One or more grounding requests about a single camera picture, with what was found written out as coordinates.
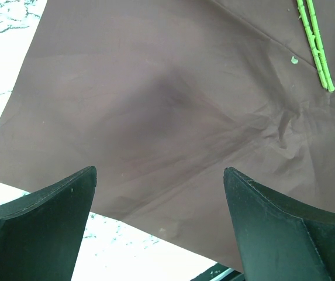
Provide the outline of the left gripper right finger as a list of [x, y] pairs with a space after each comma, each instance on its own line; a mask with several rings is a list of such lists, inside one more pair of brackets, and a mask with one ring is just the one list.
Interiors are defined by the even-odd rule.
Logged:
[[245, 280], [335, 280], [335, 213], [233, 167], [223, 183]]

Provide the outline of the flower stem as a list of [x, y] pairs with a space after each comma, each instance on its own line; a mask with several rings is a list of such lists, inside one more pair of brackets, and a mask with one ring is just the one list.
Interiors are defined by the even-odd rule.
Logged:
[[317, 68], [317, 73], [320, 78], [321, 85], [328, 92], [333, 92], [335, 86], [333, 85], [326, 55], [324, 52], [323, 42], [320, 35], [319, 25], [317, 22], [316, 12], [312, 0], [306, 1], [312, 29], [309, 29], [310, 35], [308, 37], [310, 49]]

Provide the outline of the pink flower bunch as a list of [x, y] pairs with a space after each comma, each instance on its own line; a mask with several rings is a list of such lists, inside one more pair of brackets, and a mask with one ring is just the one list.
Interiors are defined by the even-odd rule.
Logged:
[[305, 35], [308, 40], [308, 45], [316, 66], [320, 83], [328, 92], [333, 92], [333, 85], [326, 55], [324, 52], [323, 41], [321, 38], [317, 16], [313, 1], [297, 0], [297, 10], [299, 19], [303, 24]]

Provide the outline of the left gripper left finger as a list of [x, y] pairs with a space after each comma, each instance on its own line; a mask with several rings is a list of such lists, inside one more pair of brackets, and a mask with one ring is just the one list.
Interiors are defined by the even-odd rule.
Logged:
[[0, 280], [71, 280], [96, 184], [89, 166], [0, 205]]

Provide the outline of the dark red wrapping paper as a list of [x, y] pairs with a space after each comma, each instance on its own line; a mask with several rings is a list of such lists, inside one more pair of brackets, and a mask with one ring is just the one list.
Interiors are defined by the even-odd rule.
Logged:
[[[335, 86], [335, 1], [315, 1]], [[335, 213], [335, 91], [295, 1], [48, 1], [0, 119], [0, 182], [87, 166], [92, 211], [242, 269], [223, 172]]]

